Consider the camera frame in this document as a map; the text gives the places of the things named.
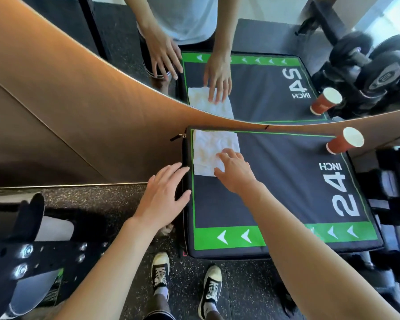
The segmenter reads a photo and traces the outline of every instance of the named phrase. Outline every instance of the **finger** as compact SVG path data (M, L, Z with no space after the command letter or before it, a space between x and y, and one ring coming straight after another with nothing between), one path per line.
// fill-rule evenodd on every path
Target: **finger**
M171 44L172 44L172 48L175 51L178 58L182 59L181 49L179 48L179 46L173 40L171 41Z
M171 176L177 171L177 169L179 167L182 166L182 163L175 163L173 165L171 165L171 167L169 167L165 173L163 173L163 176L160 179L160 182L167 182L169 180L169 178L171 178Z
M169 185L172 188L175 188L178 186L179 182L182 180L184 175L190 170L188 166L182 167L178 169L170 178L169 180Z
M216 86L216 79L210 78L210 86L209 86L209 102L213 102L213 96L215 95L215 86Z
M179 212L181 212L190 201L190 195L191 190L186 190L184 194L182 194L181 197L176 201L176 207L178 208Z
M240 154L240 153L235 153L235 155L236 155L238 158L240 158L241 160L244 160L244 157L243 157L242 154Z
M228 79L228 95L231 94L231 90L232 90L232 80L231 80L231 76Z
M153 75L157 78L157 61L151 59L151 67L153 68Z
M179 58L176 55L174 49L171 49L171 51L169 52L169 56L170 56L173 64L175 64L176 69L182 74L184 72L184 70L182 69L181 62L179 61Z
M222 177L224 177L225 173L221 171L218 167L215 167L215 176L222 182Z
M147 188L150 188L153 185L155 178L156 178L155 175L150 177L150 179L148 180L148 183L147 183Z
M225 101L227 96L228 96L228 80L225 80L224 81L224 91L222 93L222 102Z
M237 155L235 154L235 151L232 150L231 148L224 148L222 150L222 153L228 154L230 158L237 158Z
M222 91L224 89L224 81L221 78L218 80L217 88L218 91L216 92L215 104L218 104L218 102L221 101Z
M204 75L203 75L203 86L206 87L207 86L207 82L209 80L209 70L206 64L206 69L204 70Z
M228 162L229 156L226 153L217 153L216 156L224 163L224 165Z
M156 175L156 177L154 178L156 182L160 182L163 174L167 171L167 169L171 167L170 165L167 165L165 167L163 167Z
M160 60L157 61L157 65L158 65L158 67L160 69L160 72L162 72L162 74L163 74L163 78L165 80L168 80L168 74L166 73L166 69L165 69L165 67L163 65L163 62L162 62L161 58L160 58Z
M169 57L164 56L164 57L163 57L163 61L164 61L165 65L166 65L166 67L168 68L169 72L170 72L171 75L173 76L173 78L174 78L175 80L177 80L177 79L178 79L178 74L176 74L175 69L174 69L174 67L173 67L173 65L172 65L172 62L171 62L171 60L169 59Z

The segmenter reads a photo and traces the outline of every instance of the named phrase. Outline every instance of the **paper cup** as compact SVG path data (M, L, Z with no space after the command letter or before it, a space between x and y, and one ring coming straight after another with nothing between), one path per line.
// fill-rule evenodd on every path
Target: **paper cup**
M326 144L329 153L336 155L343 153L350 148L361 147L364 144L364 138L357 129L347 127L344 128L342 134L332 139Z
M342 103L342 95L332 87L326 87L323 93L311 105L310 110L319 116L329 110L331 107Z

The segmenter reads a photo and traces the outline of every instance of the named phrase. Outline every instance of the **sneaker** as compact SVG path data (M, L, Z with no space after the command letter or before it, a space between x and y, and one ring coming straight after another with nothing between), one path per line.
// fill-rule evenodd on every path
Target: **sneaker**
M206 318L206 303L212 303L216 306L222 288L221 269L213 265L209 267L203 281L203 294L198 307L199 317L203 320Z
M153 283L154 292L158 288L166 288L167 300L169 300L169 256L166 253L158 253L155 255L153 264L151 265L151 281Z

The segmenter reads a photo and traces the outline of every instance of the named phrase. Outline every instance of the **sock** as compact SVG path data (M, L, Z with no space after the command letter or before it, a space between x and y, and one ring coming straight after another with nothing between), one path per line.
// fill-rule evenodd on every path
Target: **sock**
M204 311L204 316L207 316L209 311L216 311L218 312L218 309L216 308L216 305L212 302L206 302L203 306L203 311Z
M167 299L168 298L168 292L169 292L169 290L168 290L167 286L160 286L154 291L154 295L162 294Z

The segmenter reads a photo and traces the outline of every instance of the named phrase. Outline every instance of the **person's left hand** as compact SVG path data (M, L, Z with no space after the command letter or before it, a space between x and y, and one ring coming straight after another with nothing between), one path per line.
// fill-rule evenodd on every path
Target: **person's left hand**
M150 177L147 189L139 202L134 218L141 220L154 232L168 225L176 218L190 200L191 190L186 190L175 201L175 191L189 167L182 163L162 168L157 175Z
M207 86L209 81L209 102L218 104L219 101L224 102L225 98L229 96L232 89L231 82L231 52L213 50L207 61L206 68L204 70L203 84Z

